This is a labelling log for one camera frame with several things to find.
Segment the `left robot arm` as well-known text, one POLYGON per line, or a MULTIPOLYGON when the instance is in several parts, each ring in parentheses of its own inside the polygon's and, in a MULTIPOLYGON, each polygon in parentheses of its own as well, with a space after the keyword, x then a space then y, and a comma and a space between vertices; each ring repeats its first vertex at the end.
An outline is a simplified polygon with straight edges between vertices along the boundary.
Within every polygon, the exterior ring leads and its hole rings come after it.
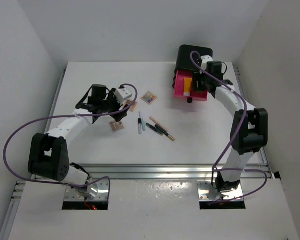
POLYGON ((85 185, 89 174, 70 163, 68 145, 100 115, 110 113, 119 122, 128 114, 126 101, 132 97, 127 88, 108 89, 93 84, 75 105, 72 117, 46 133, 33 136, 30 147, 28 172, 45 179, 68 185, 85 185))

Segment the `peach eyeshadow palette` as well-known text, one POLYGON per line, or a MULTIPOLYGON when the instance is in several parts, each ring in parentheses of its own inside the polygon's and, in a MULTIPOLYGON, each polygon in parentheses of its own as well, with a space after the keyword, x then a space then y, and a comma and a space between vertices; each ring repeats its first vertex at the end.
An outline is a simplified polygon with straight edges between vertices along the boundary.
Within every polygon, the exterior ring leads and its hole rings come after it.
POLYGON ((130 111, 130 112, 134 112, 135 108, 137 107, 137 104, 138 104, 137 101, 133 102, 132 100, 128 99, 128 100, 124 103, 123 106, 124 106, 124 107, 125 107, 126 105, 130 106, 129 111, 130 111))

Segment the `pink top drawer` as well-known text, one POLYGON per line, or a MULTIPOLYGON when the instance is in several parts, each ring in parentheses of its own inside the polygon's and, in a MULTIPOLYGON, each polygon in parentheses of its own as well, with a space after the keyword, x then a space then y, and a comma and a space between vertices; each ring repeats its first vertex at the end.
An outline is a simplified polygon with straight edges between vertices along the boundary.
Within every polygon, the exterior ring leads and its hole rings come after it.
POLYGON ((173 96, 178 99, 186 100, 188 104, 195 101, 206 102, 208 100, 207 91, 194 91, 193 80, 191 88, 191 96, 184 96, 184 78, 193 78, 193 72, 190 70, 178 70, 173 78, 173 96))

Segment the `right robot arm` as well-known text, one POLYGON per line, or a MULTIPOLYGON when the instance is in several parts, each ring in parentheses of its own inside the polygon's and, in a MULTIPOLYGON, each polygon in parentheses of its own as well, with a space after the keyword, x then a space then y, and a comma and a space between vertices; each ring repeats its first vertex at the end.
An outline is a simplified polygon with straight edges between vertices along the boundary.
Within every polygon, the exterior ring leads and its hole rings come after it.
POLYGON ((218 192, 237 189, 250 159, 268 143, 268 112, 248 103, 233 83, 223 79, 222 62, 209 61, 207 56, 191 60, 198 69, 193 74, 194 89, 205 89, 219 101, 233 118, 230 140, 212 167, 212 180, 218 192), (230 152, 223 168, 217 166, 230 152))

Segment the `orange cream tube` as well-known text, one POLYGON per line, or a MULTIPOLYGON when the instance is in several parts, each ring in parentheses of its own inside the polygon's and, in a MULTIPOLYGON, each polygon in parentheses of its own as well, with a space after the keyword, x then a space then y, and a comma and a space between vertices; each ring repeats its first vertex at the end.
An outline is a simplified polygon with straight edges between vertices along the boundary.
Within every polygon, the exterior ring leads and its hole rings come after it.
POLYGON ((186 97, 191 96, 192 91, 192 81, 193 79, 191 77, 184 77, 183 78, 184 85, 183 85, 183 95, 186 97))

